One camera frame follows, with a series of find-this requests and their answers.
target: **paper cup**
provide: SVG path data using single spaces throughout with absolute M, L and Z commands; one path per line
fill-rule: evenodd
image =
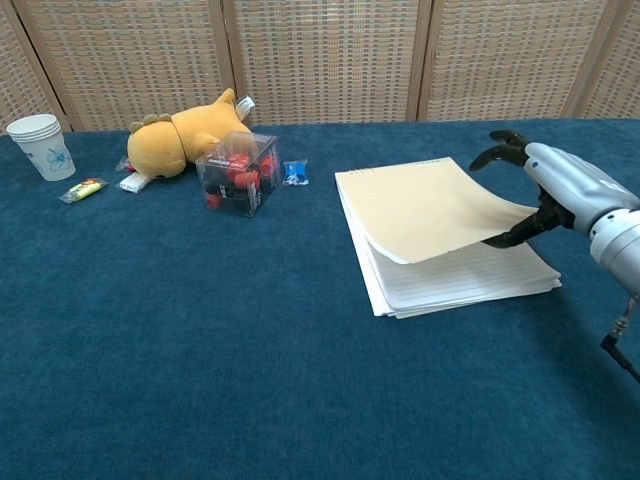
M 63 180 L 76 172 L 55 115 L 21 118 L 7 126 L 7 133 L 45 180 Z

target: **stack of paper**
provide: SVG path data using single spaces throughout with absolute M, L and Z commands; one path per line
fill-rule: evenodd
M 474 182 L 451 158 L 336 173 L 376 316 L 398 318 L 559 287 L 528 244 L 483 240 L 535 211 Z

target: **red candy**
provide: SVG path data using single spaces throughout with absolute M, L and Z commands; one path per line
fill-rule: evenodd
M 260 163 L 260 173 L 265 177 L 270 177 L 276 169 L 276 161 L 271 155 L 267 155 Z
M 246 173 L 238 173 L 233 183 L 236 188 L 248 188 L 252 183 L 255 185 L 256 190 L 260 190 L 260 174 L 254 170 Z
M 235 181 L 235 176 L 244 170 L 251 161 L 249 154 L 246 152 L 233 153 L 227 157 L 227 160 L 229 161 L 227 177 L 232 182 Z
M 212 193 L 207 195 L 207 205 L 210 208 L 219 208 L 222 204 L 222 195 L 219 193 Z

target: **blue package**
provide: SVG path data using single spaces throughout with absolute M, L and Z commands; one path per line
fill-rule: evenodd
M 283 162 L 284 179 L 283 185 L 308 185 L 306 167 L 307 160 L 296 160 L 295 162 Z

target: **robot finger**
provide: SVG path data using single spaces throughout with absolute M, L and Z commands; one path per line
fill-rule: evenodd
M 525 153 L 523 147 L 517 147 L 515 145 L 496 145 L 495 147 L 491 147 L 478 155 L 478 157 L 471 162 L 471 165 L 469 165 L 469 169 L 475 172 L 485 167 L 493 160 L 504 160 L 505 162 L 516 165 L 517 167 L 522 167 L 528 159 L 529 156 Z
M 561 225 L 564 212 L 555 201 L 548 199 L 540 208 L 524 220 L 515 224 L 508 232 L 503 232 L 483 242 L 494 248 L 509 248 L 520 245 L 542 232 L 553 230 Z
M 503 140 L 507 145 L 516 147 L 524 147 L 529 143 L 529 140 L 524 135 L 514 130 L 495 130 L 489 136 L 494 140 Z

